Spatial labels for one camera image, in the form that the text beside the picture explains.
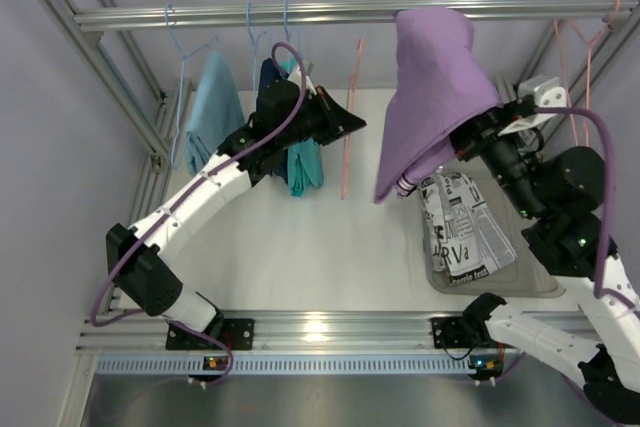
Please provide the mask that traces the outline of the purple trousers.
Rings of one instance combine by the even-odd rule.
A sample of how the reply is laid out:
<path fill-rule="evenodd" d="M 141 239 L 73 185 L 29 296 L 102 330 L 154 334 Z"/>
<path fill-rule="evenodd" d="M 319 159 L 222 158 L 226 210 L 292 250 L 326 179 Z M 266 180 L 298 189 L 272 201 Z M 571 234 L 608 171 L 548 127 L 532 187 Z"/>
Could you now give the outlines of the purple trousers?
<path fill-rule="evenodd" d="M 449 136 L 499 103 L 473 53 L 474 27 L 445 7 L 396 17 L 397 86 L 385 114 L 374 202 L 410 195 L 455 157 Z"/>

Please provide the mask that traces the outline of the pink hanger with purple trousers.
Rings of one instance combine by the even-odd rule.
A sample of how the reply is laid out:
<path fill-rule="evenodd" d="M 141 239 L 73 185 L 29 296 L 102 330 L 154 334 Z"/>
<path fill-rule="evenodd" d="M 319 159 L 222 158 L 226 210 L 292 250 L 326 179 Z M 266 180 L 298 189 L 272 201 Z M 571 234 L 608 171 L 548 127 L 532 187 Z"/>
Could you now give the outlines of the pink hanger with purple trousers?
<path fill-rule="evenodd" d="M 340 190 L 340 199 L 344 201 L 347 197 L 348 193 L 348 183 L 349 183 L 349 162 L 350 162 L 350 140 L 351 133 L 354 131 L 354 120 L 353 120 L 353 109 L 355 105 L 355 95 L 357 90 L 359 72 L 363 57 L 364 50 L 364 37 L 361 36 L 358 40 L 357 44 L 357 56 L 355 61 L 355 67 L 353 72 L 349 77 L 349 84 L 347 88 L 347 111 L 350 114 L 349 121 L 347 124 L 347 134 L 344 137 L 343 142 L 343 155 L 342 155 L 342 170 L 341 170 L 341 190 Z"/>

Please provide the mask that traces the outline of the newspaper print trousers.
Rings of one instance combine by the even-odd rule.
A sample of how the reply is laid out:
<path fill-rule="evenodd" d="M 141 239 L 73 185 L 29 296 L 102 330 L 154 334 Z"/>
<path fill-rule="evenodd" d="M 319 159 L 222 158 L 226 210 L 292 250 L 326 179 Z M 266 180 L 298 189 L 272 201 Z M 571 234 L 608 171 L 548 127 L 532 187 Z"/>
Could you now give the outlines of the newspaper print trousers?
<path fill-rule="evenodd" d="M 434 173 L 421 181 L 419 192 L 427 254 L 450 285 L 483 279 L 516 261 L 516 250 L 473 178 Z"/>

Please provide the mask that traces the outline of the pink wire hanger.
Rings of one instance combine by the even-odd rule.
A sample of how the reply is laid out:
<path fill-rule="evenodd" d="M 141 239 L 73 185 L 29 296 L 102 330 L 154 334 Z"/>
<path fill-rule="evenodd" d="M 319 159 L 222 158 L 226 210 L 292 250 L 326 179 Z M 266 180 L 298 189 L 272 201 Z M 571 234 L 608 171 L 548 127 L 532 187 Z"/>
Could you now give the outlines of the pink wire hanger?
<path fill-rule="evenodd" d="M 602 21 L 603 25 L 594 32 L 591 36 L 585 35 L 583 31 L 579 27 L 579 21 L 575 19 L 567 19 L 564 21 L 565 24 L 569 26 L 569 28 L 575 33 L 575 35 L 580 39 L 581 43 L 585 47 L 585 61 L 584 61 L 584 109 L 586 111 L 591 110 L 591 82 L 592 82 L 592 67 L 593 67 L 593 57 L 595 53 L 595 49 L 600 43 L 601 40 L 604 39 L 606 34 L 612 32 L 613 24 L 617 20 L 621 11 L 621 0 L 614 0 L 613 11 L 610 14 L 607 14 Z M 553 33 L 554 40 L 557 46 L 560 70 L 561 70 L 561 81 L 563 82 L 563 86 L 566 90 L 567 97 L 567 106 L 577 107 L 579 101 L 577 100 L 576 94 L 571 94 L 571 88 L 568 82 L 568 64 L 567 57 L 565 55 L 565 49 L 563 44 L 563 37 L 561 33 L 561 27 L 558 20 L 553 21 Z M 573 135 L 574 144 L 576 146 L 590 146 L 590 130 L 587 125 L 587 121 L 582 121 L 582 134 L 579 134 L 578 124 L 576 118 L 573 114 L 569 115 L 571 131 Z"/>

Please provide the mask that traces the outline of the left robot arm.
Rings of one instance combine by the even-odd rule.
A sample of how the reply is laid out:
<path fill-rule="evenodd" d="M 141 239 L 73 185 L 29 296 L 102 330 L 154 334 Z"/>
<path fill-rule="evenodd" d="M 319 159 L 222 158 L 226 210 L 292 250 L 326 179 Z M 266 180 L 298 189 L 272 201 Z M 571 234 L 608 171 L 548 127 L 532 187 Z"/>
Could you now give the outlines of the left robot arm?
<path fill-rule="evenodd" d="M 220 337 L 222 311 L 174 273 L 178 254 L 217 212 L 270 175 L 287 148 L 306 140 L 330 145 L 365 125 L 321 86 L 271 82 L 248 121 L 177 194 L 133 226 L 117 224 L 108 231 L 110 281 L 148 316 L 196 337 Z"/>

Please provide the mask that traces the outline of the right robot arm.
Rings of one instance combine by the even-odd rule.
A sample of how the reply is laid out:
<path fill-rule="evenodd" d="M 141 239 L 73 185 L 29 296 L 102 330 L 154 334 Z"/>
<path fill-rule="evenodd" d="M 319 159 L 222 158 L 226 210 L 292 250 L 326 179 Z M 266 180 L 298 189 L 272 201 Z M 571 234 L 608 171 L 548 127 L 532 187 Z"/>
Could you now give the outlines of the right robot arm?
<path fill-rule="evenodd" d="M 508 129 L 536 114 L 590 120 L 603 151 L 574 146 L 545 162 L 525 156 Z M 518 100 L 467 120 L 450 139 L 458 159 L 481 158 L 514 208 L 533 220 L 521 233 L 529 251 L 573 297 L 598 338 L 547 325 L 492 293 L 465 308 L 458 329 L 473 347 L 503 344 L 536 358 L 610 421 L 638 424 L 639 297 L 610 235 L 615 164 L 606 124 L 589 110 Z"/>

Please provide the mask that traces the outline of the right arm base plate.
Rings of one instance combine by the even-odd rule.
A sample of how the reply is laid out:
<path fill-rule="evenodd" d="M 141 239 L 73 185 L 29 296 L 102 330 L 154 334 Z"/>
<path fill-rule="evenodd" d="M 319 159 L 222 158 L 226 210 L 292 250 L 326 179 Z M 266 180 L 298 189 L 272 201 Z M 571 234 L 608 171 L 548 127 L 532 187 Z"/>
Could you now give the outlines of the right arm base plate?
<path fill-rule="evenodd" d="M 430 320 L 434 346 L 442 350 L 481 347 L 486 343 L 481 327 L 462 316 Z"/>

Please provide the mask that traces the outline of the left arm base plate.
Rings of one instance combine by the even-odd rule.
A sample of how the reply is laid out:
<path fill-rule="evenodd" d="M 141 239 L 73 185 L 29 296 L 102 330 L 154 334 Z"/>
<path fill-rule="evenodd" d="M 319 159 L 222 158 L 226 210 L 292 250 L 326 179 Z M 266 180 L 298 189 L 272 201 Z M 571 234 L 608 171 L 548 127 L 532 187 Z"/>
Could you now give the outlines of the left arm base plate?
<path fill-rule="evenodd" d="M 250 351 L 253 348 L 254 320 L 251 318 L 225 319 L 217 340 L 230 350 Z M 168 326 L 165 348 L 169 351 L 219 350 L 217 345 L 172 324 Z"/>

